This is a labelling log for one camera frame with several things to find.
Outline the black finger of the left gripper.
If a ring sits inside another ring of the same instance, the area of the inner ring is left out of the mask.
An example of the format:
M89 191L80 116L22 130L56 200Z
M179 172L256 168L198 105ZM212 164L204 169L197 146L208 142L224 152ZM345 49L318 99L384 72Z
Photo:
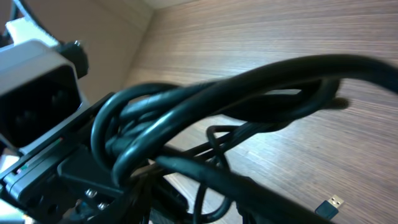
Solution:
M187 199L163 177L143 177L102 211L102 222L183 223L187 210Z

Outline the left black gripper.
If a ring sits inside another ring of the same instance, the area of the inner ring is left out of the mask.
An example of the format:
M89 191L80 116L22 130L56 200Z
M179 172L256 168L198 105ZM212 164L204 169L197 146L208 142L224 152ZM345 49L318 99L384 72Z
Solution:
M37 223L126 223L131 191L114 185L106 95L1 173L1 198Z

